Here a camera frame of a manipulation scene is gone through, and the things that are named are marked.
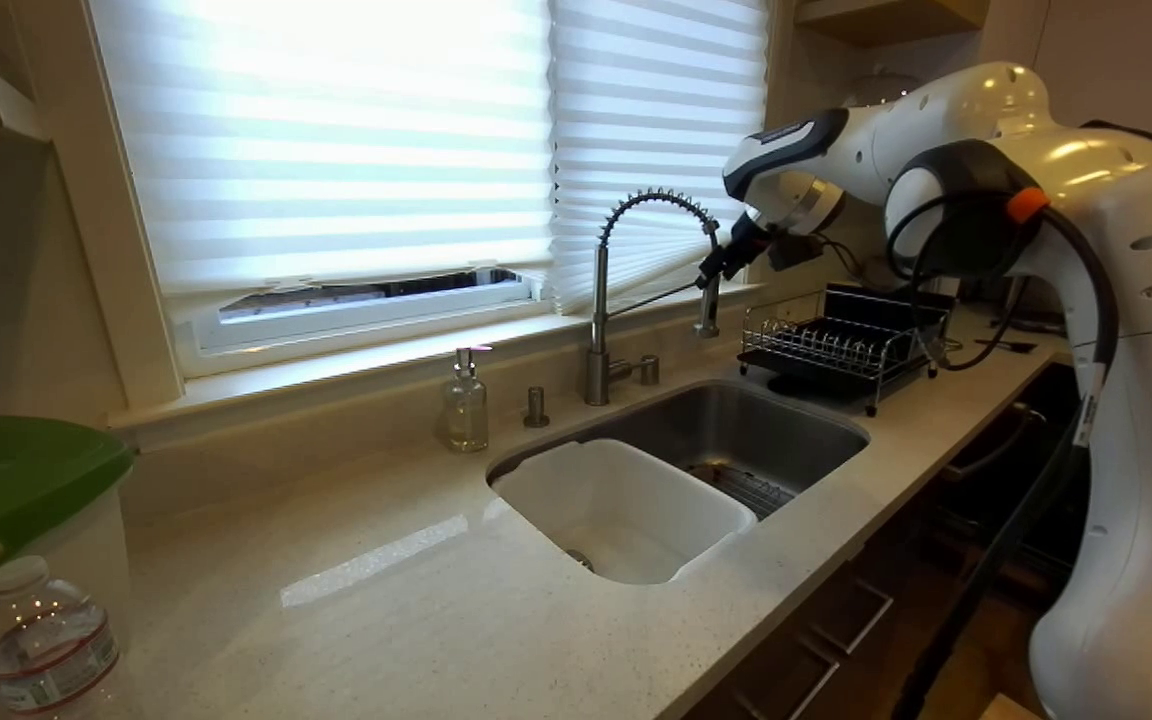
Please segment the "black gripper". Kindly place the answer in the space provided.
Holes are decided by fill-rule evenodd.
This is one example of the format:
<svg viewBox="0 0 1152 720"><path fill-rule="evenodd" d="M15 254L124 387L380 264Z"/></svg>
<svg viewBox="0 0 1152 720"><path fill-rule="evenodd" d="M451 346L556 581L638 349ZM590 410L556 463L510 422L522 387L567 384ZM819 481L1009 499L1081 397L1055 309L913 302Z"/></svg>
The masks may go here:
<svg viewBox="0 0 1152 720"><path fill-rule="evenodd" d="M725 268L740 273L753 262L769 262L777 273L807 264L819 258L811 235L793 235L783 228L759 228L756 222L740 216L727 228Z"/></svg>

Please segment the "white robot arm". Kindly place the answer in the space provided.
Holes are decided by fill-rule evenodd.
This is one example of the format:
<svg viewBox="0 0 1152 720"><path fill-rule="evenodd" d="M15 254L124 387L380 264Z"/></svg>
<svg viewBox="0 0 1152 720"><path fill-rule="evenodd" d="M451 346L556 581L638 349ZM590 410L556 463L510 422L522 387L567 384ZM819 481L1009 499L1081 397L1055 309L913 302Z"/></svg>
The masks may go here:
<svg viewBox="0 0 1152 720"><path fill-rule="evenodd" d="M1152 135L1064 123L1034 67L989 61L753 131L725 191L745 203L735 262L870 203L913 284L1034 276L1055 294L1089 515L1029 642L1034 688L1054 720L1152 720Z"/></svg>

